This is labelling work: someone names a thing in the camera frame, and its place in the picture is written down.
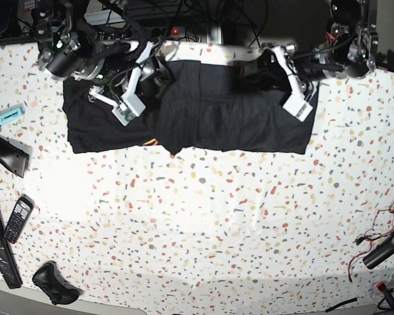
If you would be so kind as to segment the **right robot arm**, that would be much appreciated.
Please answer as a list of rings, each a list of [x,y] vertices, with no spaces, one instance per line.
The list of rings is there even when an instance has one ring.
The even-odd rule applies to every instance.
[[[166,86],[174,82],[159,52],[171,31],[157,35],[132,13],[132,3],[102,1],[123,26],[92,25],[85,18],[86,1],[36,1],[35,31],[39,69],[55,81],[72,78],[91,85],[88,97],[111,106],[113,113],[141,115]]]

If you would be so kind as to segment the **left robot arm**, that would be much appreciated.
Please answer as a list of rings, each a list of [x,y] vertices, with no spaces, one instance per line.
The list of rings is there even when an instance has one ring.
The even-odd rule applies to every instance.
[[[322,45],[302,49],[295,43],[267,43],[259,57],[242,66],[240,78],[310,102],[324,79],[364,77],[376,69],[377,9],[377,1],[332,1]]]

